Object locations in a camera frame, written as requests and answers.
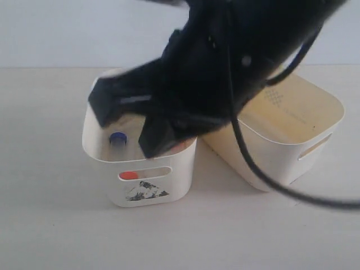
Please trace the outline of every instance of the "dotted pattern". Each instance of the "dotted pattern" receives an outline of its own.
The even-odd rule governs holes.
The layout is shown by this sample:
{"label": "dotted pattern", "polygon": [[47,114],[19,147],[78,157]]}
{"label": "dotted pattern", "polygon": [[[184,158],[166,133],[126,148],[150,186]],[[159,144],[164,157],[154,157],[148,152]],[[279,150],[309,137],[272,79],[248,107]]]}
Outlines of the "dotted pattern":
{"label": "dotted pattern", "polygon": [[283,95],[279,94],[275,89],[265,90],[265,99],[270,101],[273,105],[280,107]]}

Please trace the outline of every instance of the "white table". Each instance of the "white table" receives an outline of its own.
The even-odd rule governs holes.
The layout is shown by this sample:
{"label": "white table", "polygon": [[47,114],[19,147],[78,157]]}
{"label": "white table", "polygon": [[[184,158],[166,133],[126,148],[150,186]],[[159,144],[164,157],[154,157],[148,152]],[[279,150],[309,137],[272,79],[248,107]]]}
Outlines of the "white table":
{"label": "white table", "polygon": [[[202,142],[183,199],[114,206],[82,150],[102,69],[0,69],[0,269],[357,269],[360,214],[311,208],[241,180]],[[360,197],[360,66],[303,66],[346,117],[293,187]]]}

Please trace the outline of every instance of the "sticker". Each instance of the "sticker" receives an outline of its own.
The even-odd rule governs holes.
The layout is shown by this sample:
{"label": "sticker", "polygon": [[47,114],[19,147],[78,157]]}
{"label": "sticker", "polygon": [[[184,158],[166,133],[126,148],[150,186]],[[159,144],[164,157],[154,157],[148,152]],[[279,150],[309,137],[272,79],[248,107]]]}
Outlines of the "sticker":
{"label": "sticker", "polygon": [[161,190],[153,184],[141,181],[139,186],[133,187],[126,195],[128,201],[141,201],[168,196],[165,190]]}

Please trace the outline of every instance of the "red bottle cap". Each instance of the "red bottle cap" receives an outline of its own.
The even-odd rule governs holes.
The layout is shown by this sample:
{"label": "red bottle cap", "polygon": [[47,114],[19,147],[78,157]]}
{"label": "red bottle cap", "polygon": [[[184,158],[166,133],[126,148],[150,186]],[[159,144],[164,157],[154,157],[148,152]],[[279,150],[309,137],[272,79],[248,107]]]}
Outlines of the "red bottle cap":
{"label": "red bottle cap", "polygon": [[136,172],[123,172],[119,174],[119,177],[124,180],[139,179],[139,175]]}

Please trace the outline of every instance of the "white storage bin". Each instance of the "white storage bin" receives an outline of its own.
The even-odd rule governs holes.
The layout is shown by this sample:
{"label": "white storage bin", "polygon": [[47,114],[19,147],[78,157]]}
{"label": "white storage bin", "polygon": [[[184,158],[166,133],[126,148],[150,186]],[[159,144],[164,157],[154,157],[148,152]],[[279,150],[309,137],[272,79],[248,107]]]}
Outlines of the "white storage bin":
{"label": "white storage bin", "polygon": [[[104,75],[117,73],[119,71],[111,70]],[[176,201],[184,197],[191,186],[196,139],[180,144],[161,157],[145,159],[138,145],[144,120],[140,116],[125,116],[102,129],[92,108],[87,107],[83,149],[91,158],[94,172],[109,199],[122,207]],[[109,138],[115,132],[126,134],[127,142],[114,152]]]}
{"label": "white storage bin", "polygon": [[[337,98],[293,74],[251,100],[239,123],[260,169],[289,185],[314,165],[344,114]],[[245,163],[231,125],[204,141],[253,187],[271,190]]]}

